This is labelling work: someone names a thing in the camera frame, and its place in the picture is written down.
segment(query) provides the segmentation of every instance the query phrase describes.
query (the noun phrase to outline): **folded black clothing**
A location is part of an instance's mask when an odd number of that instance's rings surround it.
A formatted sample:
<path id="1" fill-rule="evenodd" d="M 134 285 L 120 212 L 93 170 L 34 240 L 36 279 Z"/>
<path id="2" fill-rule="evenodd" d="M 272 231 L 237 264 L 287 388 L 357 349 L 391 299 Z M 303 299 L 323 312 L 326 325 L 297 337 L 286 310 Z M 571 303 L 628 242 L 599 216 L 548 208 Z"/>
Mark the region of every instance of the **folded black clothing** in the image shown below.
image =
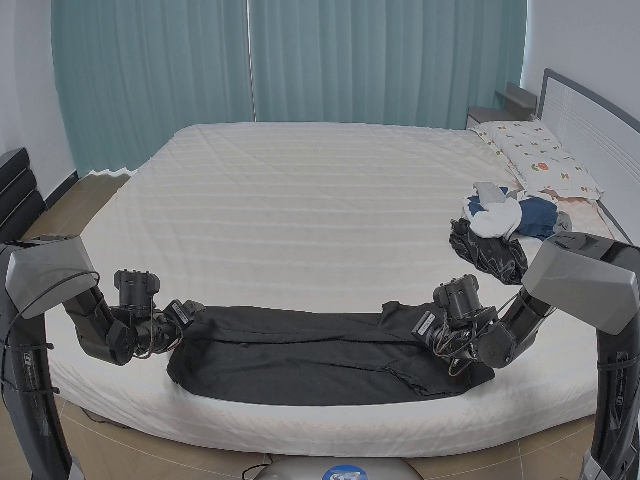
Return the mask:
<path id="1" fill-rule="evenodd" d="M 382 313 L 318 314 L 208 307 L 174 350 L 167 373 L 188 392 L 236 402 L 327 406 L 455 396 L 494 377 L 471 364 L 459 377 L 411 334 L 433 303 Z"/>
<path id="2" fill-rule="evenodd" d="M 469 228 L 466 219 L 451 221 L 449 243 L 460 258 L 482 272 L 492 274 L 503 284 L 522 284 L 527 257 L 518 240 L 482 238 Z"/>

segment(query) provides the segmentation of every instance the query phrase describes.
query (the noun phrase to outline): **gray sock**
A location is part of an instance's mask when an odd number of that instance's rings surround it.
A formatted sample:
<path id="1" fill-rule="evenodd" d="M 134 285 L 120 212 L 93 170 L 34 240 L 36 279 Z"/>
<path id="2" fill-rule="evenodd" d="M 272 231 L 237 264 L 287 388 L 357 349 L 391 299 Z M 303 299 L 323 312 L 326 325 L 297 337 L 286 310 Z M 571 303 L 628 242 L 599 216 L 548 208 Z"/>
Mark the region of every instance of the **gray sock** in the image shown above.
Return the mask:
<path id="1" fill-rule="evenodd" d="M 558 218 L 556 219 L 556 225 L 554 226 L 554 233 L 560 233 L 560 231 L 571 231 L 573 226 L 571 224 L 571 217 L 566 212 L 558 212 Z"/>
<path id="2" fill-rule="evenodd" d="M 507 201 L 500 187 L 495 183 L 491 183 L 491 181 L 477 181 L 474 183 L 474 188 L 478 191 L 480 206 L 483 208 L 489 203 L 504 203 Z"/>

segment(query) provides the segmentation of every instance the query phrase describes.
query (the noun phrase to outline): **white label sticker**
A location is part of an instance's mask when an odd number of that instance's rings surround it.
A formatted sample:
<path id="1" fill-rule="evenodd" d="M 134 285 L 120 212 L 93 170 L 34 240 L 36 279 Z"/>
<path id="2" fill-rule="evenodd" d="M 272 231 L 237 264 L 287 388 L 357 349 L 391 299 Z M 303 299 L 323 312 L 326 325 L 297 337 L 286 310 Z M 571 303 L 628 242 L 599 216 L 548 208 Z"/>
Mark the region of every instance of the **white label sticker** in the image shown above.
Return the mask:
<path id="1" fill-rule="evenodd" d="M 433 322 L 434 320 L 436 320 L 436 315 L 434 315 L 433 313 L 427 316 L 427 320 L 425 320 L 424 323 L 420 326 L 420 329 L 418 329 L 418 334 L 422 336 L 425 332 L 427 332 L 429 325 L 431 325 L 431 322 Z"/>
<path id="2" fill-rule="evenodd" d="M 180 306 L 178 306 L 178 304 L 176 302 L 174 302 L 173 304 L 171 304 L 171 307 L 173 308 L 173 310 L 175 311 L 176 315 L 178 315 L 180 317 L 180 320 L 182 320 L 183 324 L 188 324 L 189 323 L 189 319 L 187 318 L 187 316 L 182 312 L 182 310 L 180 309 Z"/>

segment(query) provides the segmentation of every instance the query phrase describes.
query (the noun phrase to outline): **mattress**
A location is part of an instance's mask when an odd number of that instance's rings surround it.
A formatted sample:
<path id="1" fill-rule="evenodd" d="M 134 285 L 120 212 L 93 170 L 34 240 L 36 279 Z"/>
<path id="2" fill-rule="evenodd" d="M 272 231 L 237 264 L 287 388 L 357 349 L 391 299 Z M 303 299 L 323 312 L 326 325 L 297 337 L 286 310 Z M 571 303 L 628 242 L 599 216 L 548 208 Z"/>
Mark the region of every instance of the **mattress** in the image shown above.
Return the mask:
<path id="1" fill-rule="evenodd" d="M 120 188 L 82 233 L 107 302 L 118 269 L 161 280 L 156 303 L 313 312 L 416 305 L 474 273 L 485 305 L 517 291 L 461 260 L 450 220 L 475 181 L 509 188 L 475 133 L 364 124 L 194 125 Z M 594 205 L 561 203 L 574 229 L 609 236 Z M 530 260 L 540 241 L 524 237 Z M 85 356 L 61 307 L 46 313 L 54 385 L 141 431 L 239 451 L 433 456 L 498 445 L 595 412 L 595 331 L 557 311 L 518 361 L 466 394 L 379 406 L 245 404 L 188 393 L 168 355 L 123 367 Z"/>

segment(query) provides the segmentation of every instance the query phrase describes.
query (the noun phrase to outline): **blue round sticker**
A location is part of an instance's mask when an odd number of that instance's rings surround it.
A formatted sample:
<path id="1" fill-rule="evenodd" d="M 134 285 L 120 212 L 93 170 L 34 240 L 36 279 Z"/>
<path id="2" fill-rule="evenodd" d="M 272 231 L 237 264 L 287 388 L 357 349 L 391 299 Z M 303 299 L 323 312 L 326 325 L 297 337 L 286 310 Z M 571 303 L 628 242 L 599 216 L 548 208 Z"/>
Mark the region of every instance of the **blue round sticker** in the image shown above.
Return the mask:
<path id="1" fill-rule="evenodd" d="M 327 471 L 322 480 L 369 480 L 363 469 L 357 466 L 336 466 Z"/>

